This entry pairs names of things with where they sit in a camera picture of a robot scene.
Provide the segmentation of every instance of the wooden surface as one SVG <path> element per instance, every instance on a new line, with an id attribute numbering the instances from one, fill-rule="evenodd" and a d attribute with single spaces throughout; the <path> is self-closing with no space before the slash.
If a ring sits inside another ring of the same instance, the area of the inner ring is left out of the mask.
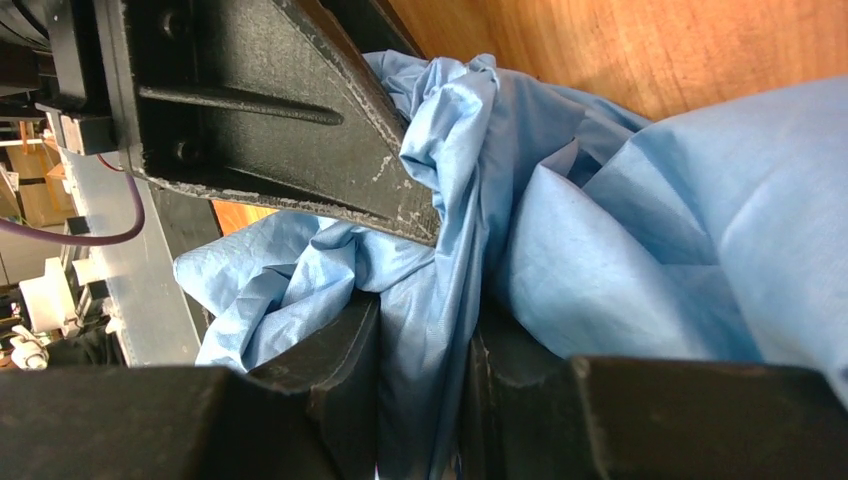
<path id="1" fill-rule="evenodd" d="M 389 0 L 428 57 L 498 65 L 660 120 L 848 73 L 848 0 Z M 216 205 L 225 233 L 273 210 Z"/>

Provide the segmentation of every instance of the wooden table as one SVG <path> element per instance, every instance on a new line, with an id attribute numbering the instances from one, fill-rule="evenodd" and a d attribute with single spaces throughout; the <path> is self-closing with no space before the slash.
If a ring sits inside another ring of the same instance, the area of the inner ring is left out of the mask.
<path id="1" fill-rule="evenodd" d="M 390 0 L 428 57 L 596 93 L 653 120 L 848 73 L 848 0 Z M 224 233 L 273 213 L 218 202 Z"/>

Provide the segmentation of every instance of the light blue fabric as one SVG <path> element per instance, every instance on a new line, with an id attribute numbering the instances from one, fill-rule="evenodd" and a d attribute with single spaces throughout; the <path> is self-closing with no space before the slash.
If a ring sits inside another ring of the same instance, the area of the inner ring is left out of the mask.
<path id="1" fill-rule="evenodd" d="M 484 288 L 562 356 L 790 362 L 848 398 L 846 78 L 648 127 L 490 56 L 366 58 L 437 247 L 281 212 L 190 252 L 177 280 L 218 317 L 198 364 L 245 371 L 381 293 L 388 478 L 443 471 Z"/>

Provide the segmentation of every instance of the gray metal surface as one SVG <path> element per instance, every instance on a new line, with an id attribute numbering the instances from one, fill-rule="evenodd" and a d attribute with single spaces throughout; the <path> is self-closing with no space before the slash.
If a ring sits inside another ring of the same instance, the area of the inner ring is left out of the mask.
<path id="1" fill-rule="evenodd" d="M 124 175 L 104 168 L 94 157 L 68 152 L 67 158 L 76 183 L 74 199 L 80 214 L 88 217 L 92 234 L 129 228 L 134 210 Z M 115 154 L 105 158 L 118 163 Z M 205 324 L 199 305 L 189 301 L 174 280 L 173 260 L 214 240 L 217 223 L 207 201 L 159 191 L 140 180 L 137 184 L 147 212 L 141 235 L 121 245 L 92 248 L 92 258 L 107 277 L 114 316 L 125 324 L 121 339 L 130 365 L 193 364 L 200 345 L 198 328 Z"/>

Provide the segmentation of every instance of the bolt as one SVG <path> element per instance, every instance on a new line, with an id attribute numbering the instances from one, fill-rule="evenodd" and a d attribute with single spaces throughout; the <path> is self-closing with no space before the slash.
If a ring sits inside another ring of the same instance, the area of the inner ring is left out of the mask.
<path id="1" fill-rule="evenodd" d="M 183 140 L 177 143 L 177 158 L 189 164 L 200 161 L 200 148 L 192 140 Z"/>
<path id="2" fill-rule="evenodd" d="M 186 16 L 177 10 L 168 10 L 162 15 L 162 31 L 171 40 L 179 40 L 191 29 Z"/>

